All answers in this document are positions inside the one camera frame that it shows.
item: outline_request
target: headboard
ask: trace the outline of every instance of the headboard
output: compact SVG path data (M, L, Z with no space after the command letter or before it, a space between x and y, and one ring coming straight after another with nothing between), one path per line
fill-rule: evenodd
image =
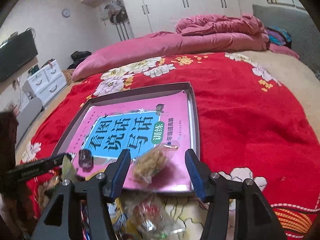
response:
M314 72L320 70L320 32L307 12L280 6L253 5L253 15L268 26L285 29L292 36L292 50Z

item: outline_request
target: metal screw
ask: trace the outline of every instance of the metal screw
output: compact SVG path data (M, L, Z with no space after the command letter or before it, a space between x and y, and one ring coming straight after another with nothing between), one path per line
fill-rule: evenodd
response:
M220 174L219 173L217 173L217 172L213 172L213 173L211 173L211 178L213 178L213 179L217 179L217 178L219 178L220 177Z
M63 182L62 182L62 185L63 186L68 186L70 184L70 179L65 179Z
M252 186L254 184L254 181L252 179L245 179L244 183L249 185L249 186Z
M96 175L97 179L103 179L105 177L104 173L100 172Z

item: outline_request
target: cabinet handle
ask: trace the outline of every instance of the cabinet handle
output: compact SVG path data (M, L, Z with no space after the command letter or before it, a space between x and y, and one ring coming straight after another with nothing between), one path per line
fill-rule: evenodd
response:
M55 92L55 91L57 90L57 88L58 88L58 86L55 85L55 87L54 87L54 88L51 88L49 91L50 91L51 93L53 93L53 92Z

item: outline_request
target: television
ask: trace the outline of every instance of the television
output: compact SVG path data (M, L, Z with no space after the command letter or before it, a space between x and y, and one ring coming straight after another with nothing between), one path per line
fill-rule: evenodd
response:
M38 51L31 30L9 38L0 47L0 82L17 72L36 55Z

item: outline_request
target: floral blanket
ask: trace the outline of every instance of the floral blanket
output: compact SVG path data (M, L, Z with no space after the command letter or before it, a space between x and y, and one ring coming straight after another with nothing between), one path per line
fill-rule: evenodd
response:
M91 76L74 86L43 122L22 162L49 157L88 99L174 82L190 82L194 88L201 161L227 179L254 179L288 238L303 238L320 210L319 142L292 93L240 54L156 57ZM41 192L52 174L27 182L36 218L44 205ZM200 238L205 205L195 199L169 198L166 208L187 228L184 239ZM231 202L231 217L234 209ZM230 220L230 232L233 226Z

